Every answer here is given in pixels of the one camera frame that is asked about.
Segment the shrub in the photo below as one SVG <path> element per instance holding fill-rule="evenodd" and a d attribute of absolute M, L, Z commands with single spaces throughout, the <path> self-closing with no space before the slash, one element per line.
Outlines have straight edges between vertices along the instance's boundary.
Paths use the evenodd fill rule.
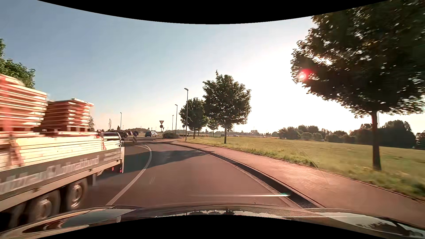
<path fill-rule="evenodd" d="M 301 139 L 310 140 L 312 138 L 312 134 L 310 132 L 304 132 L 301 134 Z"/>
<path fill-rule="evenodd" d="M 168 133 L 164 134 L 164 138 L 166 138 L 166 139 L 178 139 L 179 137 L 178 137 L 178 134 L 168 132 Z"/>
<path fill-rule="evenodd" d="M 313 139 L 316 141 L 322 141 L 323 137 L 321 133 L 314 133 L 313 134 Z"/>

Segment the asphalt road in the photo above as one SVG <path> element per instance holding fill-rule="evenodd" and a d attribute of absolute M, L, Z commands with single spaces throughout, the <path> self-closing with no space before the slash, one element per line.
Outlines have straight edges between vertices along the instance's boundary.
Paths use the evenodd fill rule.
<path fill-rule="evenodd" d="M 81 208 L 133 205 L 252 203 L 294 206 L 262 181 L 219 158 L 189 148 L 139 139 L 125 148 L 124 173 L 103 173 Z"/>

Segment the grass field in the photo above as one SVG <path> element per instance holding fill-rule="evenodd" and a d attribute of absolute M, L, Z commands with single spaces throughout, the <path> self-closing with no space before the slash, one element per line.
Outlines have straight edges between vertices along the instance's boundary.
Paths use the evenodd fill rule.
<path fill-rule="evenodd" d="M 318 168 L 425 200 L 425 151 L 380 147 L 382 171 L 372 170 L 372 146 L 274 138 L 196 137 L 188 142 L 231 148 Z"/>

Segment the lamp post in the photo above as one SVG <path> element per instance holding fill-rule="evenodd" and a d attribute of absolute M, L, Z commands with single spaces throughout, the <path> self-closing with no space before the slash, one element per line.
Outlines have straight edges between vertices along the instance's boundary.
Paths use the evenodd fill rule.
<path fill-rule="evenodd" d="M 176 105 L 176 134 L 177 134 L 177 105 Z"/>
<path fill-rule="evenodd" d="M 187 91 L 187 98 L 186 98 L 186 138 L 184 139 L 185 141 L 187 141 L 187 114 L 189 113 L 189 108 L 188 108 L 188 103 L 189 103 L 189 90 L 187 88 L 184 88 Z"/>

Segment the dark car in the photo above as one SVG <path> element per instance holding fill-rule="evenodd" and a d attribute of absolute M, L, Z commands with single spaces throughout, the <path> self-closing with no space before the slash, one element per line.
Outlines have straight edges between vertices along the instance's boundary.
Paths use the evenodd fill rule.
<path fill-rule="evenodd" d="M 121 136 L 121 138 L 127 138 L 127 136 L 128 136 L 128 134 L 127 133 L 125 133 L 125 132 L 123 132 L 123 131 L 121 131 L 121 130 L 111 130 L 111 131 L 109 131 L 109 132 L 116 132 L 116 133 L 119 133 L 119 135 Z"/>

